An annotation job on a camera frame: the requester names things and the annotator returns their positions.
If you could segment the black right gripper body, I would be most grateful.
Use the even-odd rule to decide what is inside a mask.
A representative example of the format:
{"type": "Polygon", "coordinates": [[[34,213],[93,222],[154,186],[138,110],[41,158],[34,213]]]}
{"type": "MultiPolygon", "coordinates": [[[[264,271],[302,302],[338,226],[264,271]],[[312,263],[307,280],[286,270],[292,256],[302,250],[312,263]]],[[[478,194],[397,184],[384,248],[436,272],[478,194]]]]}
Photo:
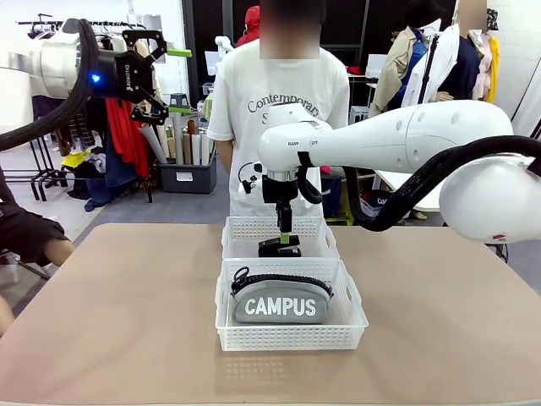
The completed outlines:
{"type": "Polygon", "coordinates": [[[292,210],[292,202],[298,197],[298,180],[276,180],[269,173],[262,177],[262,196],[266,204],[274,204],[278,210],[292,210]]]}

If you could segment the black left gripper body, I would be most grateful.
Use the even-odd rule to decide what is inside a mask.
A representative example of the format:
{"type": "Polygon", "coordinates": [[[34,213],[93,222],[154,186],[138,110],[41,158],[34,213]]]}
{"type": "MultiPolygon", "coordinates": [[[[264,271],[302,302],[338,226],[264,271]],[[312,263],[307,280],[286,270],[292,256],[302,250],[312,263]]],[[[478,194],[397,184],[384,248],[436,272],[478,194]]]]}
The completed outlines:
{"type": "Polygon", "coordinates": [[[90,94],[140,103],[156,95],[155,70],[147,58],[134,51],[99,50],[90,71],[90,94]]]}

